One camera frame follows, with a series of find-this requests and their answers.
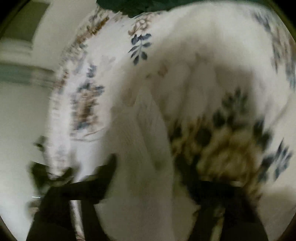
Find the white knit sweater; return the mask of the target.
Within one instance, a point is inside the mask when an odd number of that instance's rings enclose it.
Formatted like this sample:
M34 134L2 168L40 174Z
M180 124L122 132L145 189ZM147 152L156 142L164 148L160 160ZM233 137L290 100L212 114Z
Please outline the white knit sweater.
M117 167L96 209L112 240L187 240L196 205L175 169L166 125L148 89L112 122L108 150Z

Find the left green curtain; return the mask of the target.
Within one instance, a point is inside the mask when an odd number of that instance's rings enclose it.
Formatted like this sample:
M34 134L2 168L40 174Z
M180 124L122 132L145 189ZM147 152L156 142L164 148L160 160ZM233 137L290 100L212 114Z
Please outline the left green curtain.
M55 82L55 74L52 70L1 63L1 82L50 88Z

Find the floral bed sheet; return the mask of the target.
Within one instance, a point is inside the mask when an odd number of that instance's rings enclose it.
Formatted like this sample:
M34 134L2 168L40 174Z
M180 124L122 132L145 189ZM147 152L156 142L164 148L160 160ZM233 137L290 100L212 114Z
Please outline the floral bed sheet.
M73 167L78 182L101 166L113 153L112 122L142 88L159 107L182 185L185 162L202 181L241 188L268 240L282 240L295 225L295 40L280 17L235 1L133 18L93 10L52 91L50 176ZM194 226L200 206L189 198ZM85 240L81 202L70 208L76 240Z

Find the dark green blanket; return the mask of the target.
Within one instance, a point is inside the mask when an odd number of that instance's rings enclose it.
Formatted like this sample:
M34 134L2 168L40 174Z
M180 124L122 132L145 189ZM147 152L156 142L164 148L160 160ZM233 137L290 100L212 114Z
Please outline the dark green blanket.
M115 13L121 12L130 18L141 13L168 11L199 1L195 0L97 0L96 3L107 10Z

